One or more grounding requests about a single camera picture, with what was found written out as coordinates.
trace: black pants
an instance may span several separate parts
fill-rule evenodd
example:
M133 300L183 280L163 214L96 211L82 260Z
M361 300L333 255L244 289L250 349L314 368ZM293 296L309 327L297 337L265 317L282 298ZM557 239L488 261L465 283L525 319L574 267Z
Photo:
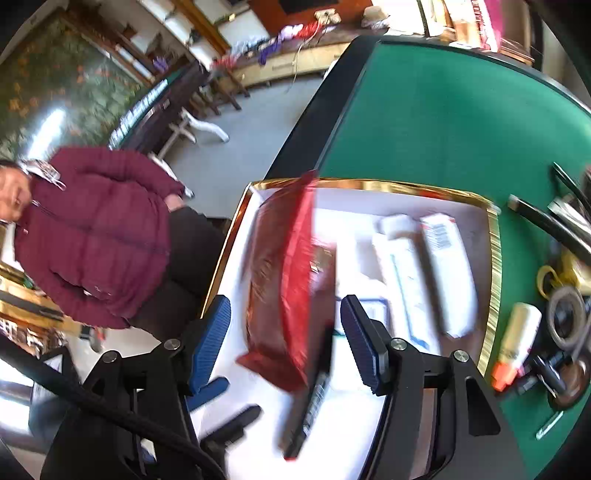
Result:
M169 223L170 262L163 282L129 320L162 342L178 338L201 313L224 242L222 232L189 207L171 212Z

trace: green felt table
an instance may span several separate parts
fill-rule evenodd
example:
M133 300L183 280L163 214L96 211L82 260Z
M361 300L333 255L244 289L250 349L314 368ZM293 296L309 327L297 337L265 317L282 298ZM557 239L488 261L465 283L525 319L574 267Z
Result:
M359 81L320 175L469 190L502 208L502 294L493 361L512 305L543 307L535 274L548 257L548 236L509 211L506 200L515 194L545 207L553 198L553 161L579 178L591 160L591 116L518 70L424 46L378 44ZM540 441L535 433L553 413L544 389L502 402L530 478L558 451L584 401Z

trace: white stool leg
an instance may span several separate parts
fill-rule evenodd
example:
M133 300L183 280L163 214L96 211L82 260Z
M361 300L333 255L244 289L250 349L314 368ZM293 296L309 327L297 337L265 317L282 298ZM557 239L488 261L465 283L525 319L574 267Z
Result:
M201 120L197 120L184 108L183 113L181 115L183 116L183 118L188 120L189 125L195 130L201 130L204 132L211 132L213 134L216 134L224 143L230 140L228 134L224 130L219 128L216 124L211 124L210 122L202 122Z
M168 127L175 132L176 134L179 135L184 135L185 137L187 137L191 142L193 143L197 143L197 139L195 138L195 135L193 135L189 130L187 130L186 128L183 128L179 125L175 125L175 124L169 124Z
M156 163L156 165L168 173L168 175L170 175L172 178L178 180L177 176L173 172L173 169L170 168L170 166L162 158L158 158L154 152L150 152L148 154L148 158Z

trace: blue gripper pad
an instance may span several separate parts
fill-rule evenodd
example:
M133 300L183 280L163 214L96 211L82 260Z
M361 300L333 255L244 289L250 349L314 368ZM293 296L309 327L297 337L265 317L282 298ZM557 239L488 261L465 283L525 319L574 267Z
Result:
M195 320L208 323L193 354L193 375L189 379L189 387L194 395L186 397L188 411L201 407L228 389L229 382L224 377L207 382L230 326L231 313L230 301L223 298L212 303L204 318Z
M363 384L381 395L390 380L388 349L376 330L384 326L371 320L355 295L347 295L340 304L340 319L353 352Z

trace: white cable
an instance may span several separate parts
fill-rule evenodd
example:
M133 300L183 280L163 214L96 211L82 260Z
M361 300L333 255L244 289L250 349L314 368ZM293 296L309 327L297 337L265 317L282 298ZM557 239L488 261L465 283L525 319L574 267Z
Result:
M294 64L295 64L294 79L291 82L291 85L289 86L289 88L285 91L286 93L289 92L291 90L291 88L294 86L294 84L296 83L295 79L297 78L297 60L300 56L301 49L312 41L312 38L314 38L316 36L316 34L318 33L318 30L320 30L320 26L321 26L321 23L319 21L318 27L316 27L316 31L312 34L312 36L310 38L308 38L306 41L303 41L302 44L300 45L300 48L297 49L297 52L295 53L295 58L294 58Z

